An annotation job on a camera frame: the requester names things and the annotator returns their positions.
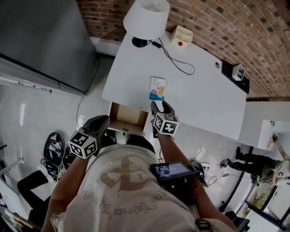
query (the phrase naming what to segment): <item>refrigerator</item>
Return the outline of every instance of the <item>refrigerator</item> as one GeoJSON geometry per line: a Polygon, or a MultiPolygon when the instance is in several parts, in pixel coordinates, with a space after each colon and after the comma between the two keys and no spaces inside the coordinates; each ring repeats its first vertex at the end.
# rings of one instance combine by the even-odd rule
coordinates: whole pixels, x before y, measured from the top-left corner
{"type": "Polygon", "coordinates": [[[75,0],[0,0],[0,77],[83,95],[97,53],[75,0]]]}

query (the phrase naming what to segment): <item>white table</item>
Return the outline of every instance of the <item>white table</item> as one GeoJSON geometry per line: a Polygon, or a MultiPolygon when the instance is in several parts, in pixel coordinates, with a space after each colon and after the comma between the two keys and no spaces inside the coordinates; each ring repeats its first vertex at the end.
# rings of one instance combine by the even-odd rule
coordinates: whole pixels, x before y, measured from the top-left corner
{"type": "MultiPolygon", "coordinates": [[[[194,44],[178,49],[169,42],[170,37],[168,32],[161,37],[164,47],[172,58],[192,64],[194,75],[179,71],[161,48],[151,44],[135,47],[127,33],[109,73],[103,99],[150,112],[150,77],[162,77],[167,82],[165,101],[182,123],[237,140],[246,93],[222,75],[219,59],[194,44]]],[[[189,65],[177,65],[190,72],[189,65]]]]}

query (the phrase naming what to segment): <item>brick wall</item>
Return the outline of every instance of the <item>brick wall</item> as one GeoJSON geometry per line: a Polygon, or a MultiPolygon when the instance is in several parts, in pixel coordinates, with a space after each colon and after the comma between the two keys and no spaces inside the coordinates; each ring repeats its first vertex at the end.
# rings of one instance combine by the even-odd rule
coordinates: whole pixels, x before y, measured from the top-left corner
{"type": "MultiPolygon", "coordinates": [[[[77,0],[90,36],[122,41],[134,0],[77,0]]],[[[167,0],[166,30],[193,31],[192,42],[246,67],[250,98],[290,100],[290,7],[284,0],[167,0]]]]}

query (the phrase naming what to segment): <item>black shoe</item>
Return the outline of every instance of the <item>black shoe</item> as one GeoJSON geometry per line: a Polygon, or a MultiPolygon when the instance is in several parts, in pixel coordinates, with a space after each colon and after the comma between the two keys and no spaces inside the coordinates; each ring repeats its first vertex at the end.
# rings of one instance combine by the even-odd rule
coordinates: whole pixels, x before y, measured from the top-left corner
{"type": "Polygon", "coordinates": [[[220,163],[220,168],[226,168],[227,167],[227,164],[231,162],[230,159],[224,159],[221,163],[220,163]]]}
{"type": "Polygon", "coordinates": [[[240,160],[242,156],[243,156],[243,153],[241,152],[241,148],[237,147],[237,149],[236,149],[236,160],[240,160]]]}

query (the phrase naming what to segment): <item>lamp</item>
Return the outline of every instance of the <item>lamp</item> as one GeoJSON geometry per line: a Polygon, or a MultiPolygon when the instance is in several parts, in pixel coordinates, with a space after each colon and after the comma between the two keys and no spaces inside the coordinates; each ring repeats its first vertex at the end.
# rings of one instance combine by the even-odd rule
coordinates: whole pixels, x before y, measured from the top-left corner
{"type": "Polygon", "coordinates": [[[160,37],[165,31],[169,10],[166,0],[136,0],[123,21],[126,31],[134,36],[132,43],[142,48],[147,40],[160,37]]]}

